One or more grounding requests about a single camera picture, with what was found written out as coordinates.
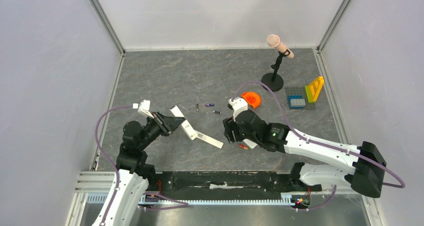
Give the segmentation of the orange AAA battery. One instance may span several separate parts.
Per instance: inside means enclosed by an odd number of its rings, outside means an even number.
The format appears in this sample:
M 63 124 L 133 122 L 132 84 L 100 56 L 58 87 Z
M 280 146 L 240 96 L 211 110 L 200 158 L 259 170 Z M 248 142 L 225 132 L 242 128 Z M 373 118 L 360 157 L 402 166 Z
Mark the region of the orange AAA battery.
M 244 150 L 248 150 L 248 149 L 249 149 L 247 146 L 242 145 L 242 144 L 239 144 L 238 146 L 239 146 L 240 148 L 244 149 Z

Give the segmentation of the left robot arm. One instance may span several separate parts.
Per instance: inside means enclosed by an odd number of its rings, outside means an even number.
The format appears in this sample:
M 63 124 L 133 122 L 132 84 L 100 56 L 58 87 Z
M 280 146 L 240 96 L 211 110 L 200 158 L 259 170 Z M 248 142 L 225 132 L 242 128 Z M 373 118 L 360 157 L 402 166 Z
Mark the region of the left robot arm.
M 145 149 L 158 137 L 170 136 L 186 119 L 153 112 L 145 125 L 133 120 L 123 126 L 122 143 L 113 164 L 115 175 L 109 193 L 94 221 L 95 226 L 128 226 L 142 195 L 157 184 L 156 170 L 147 164 Z

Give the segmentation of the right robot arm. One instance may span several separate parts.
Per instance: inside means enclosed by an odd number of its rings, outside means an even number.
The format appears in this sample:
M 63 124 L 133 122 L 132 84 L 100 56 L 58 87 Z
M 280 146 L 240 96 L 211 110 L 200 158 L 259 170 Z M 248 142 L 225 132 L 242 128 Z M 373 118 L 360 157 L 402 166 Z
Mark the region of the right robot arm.
M 363 141 L 361 145 L 342 144 L 307 135 L 287 125 L 265 122 L 248 109 L 223 120 L 224 136 L 229 143 L 245 141 L 269 152 L 308 157 L 322 162 L 313 165 L 295 163 L 289 175 L 289 185 L 295 190 L 306 186 L 350 186 L 355 192 L 370 198 L 382 193 L 387 165 L 377 146 Z

